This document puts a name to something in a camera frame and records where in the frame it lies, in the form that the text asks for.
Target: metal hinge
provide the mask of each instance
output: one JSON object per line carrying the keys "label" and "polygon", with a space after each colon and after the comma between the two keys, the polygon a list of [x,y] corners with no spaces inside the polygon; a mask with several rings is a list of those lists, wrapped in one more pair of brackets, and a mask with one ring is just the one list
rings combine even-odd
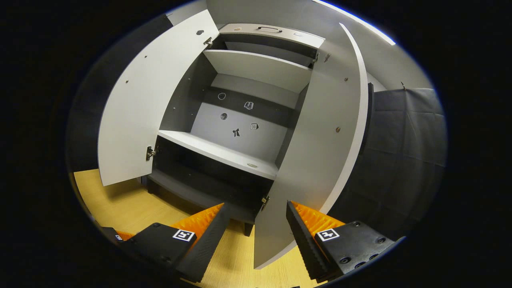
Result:
{"label": "metal hinge", "polygon": [[211,37],[208,38],[204,43],[204,45],[208,45],[208,47],[206,47],[206,49],[210,49],[211,46],[214,44],[213,41],[211,40]]}
{"label": "metal hinge", "polygon": [[315,59],[313,59],[313,63],[315,63],[316,61],[318,61],[318,55],[320,55],[320,53],[317,53],[317,54],[316,54]]}
{"label": "metal hinge", "polygon": [[269,196],[267,196],[266,198],[261,198],[261,202],[263,202],[263,205],[261,206],[261,211],[263,211],[263,209],[264,209],[264,208],[265,208],[265,206],[267,205],[268,200],[270,200],[270,197],[269,197]]}
{"label": "metal hinge", "polygon": [[146,161],[149,161],[151,156],[154,156],[157,152],[158,146],[155,147],[155,150],[151,149],[151,146],[148,146],[146,150]]}

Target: gray fabric curtain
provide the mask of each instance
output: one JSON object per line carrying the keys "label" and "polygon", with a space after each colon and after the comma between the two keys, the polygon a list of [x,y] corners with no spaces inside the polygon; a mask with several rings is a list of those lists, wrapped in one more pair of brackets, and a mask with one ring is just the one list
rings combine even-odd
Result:
{"label": "gray fabric curtain", "polygon": [[444,112],[433,89],[370,97],[366,144],[328,215],[362,221],[396,240],[423,217],[441,182],[447,151]]}

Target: drawer handle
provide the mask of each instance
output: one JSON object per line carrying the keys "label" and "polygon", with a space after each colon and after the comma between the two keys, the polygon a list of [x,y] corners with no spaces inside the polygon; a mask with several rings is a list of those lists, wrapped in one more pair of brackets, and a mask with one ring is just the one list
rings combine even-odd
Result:
{"label": "drawer handle", "polygon": [[278,28],[273,28],[273,27],[265,27],[265,26],[259,26],[258,29],[262,29],[262,28],[268,28],[268,29],[276,29],[278,30],[279,32],[278,33],[281,33],[282,30],[281,29],[278,29]]}

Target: ceiling light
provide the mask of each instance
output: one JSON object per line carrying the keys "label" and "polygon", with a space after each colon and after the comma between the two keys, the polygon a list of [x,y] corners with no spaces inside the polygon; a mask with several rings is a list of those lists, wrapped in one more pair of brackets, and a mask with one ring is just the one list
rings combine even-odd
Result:
{"label": "ceiling light", "polygon": [[365,26],[366,28],[370,29],[373,33],[377,34],[380,36],[380,38],[384,39],[386,42],[388,42],[390,45],[395,45],[396,43],[391,40],[391,38],[387,37],[384,33],[380,32],[377,28],[371,26],[370,24],[364,22],[363,20],[357,18],[356,16],[350,14],[349,12],[345,11],[345,10],[342,10],[336,6],[333,6],[329,3],[326,3],[326,2],[323,2],[323,1],[320,1],[320,0],[312,0],[313,2],[317,2],[319,4],[322,4],[326,7],[329,7],[331,8],[332,10],[335,10],[335,11],[338,11],[339,13],[347,16],[348,18],[351,18],[352,20],[362,24],[363,26]]}

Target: cabinet leg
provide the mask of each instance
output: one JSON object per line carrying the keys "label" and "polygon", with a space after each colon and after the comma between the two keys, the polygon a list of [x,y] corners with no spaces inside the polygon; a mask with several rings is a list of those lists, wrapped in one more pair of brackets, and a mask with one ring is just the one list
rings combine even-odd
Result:
{"label": "cabinet leg", "polygon": [[148,193],[154,194],[158,190],[158,187],[158,184],[151,181],[151,179],[146,178],[146,188]]}
{"label": "cabinet leg", "polygon": [[244,223],[244,235],[249,237],[251,236],[251,231],[252,231],[252,227],[254,225],[253,224],[249,224],[249,223]]}

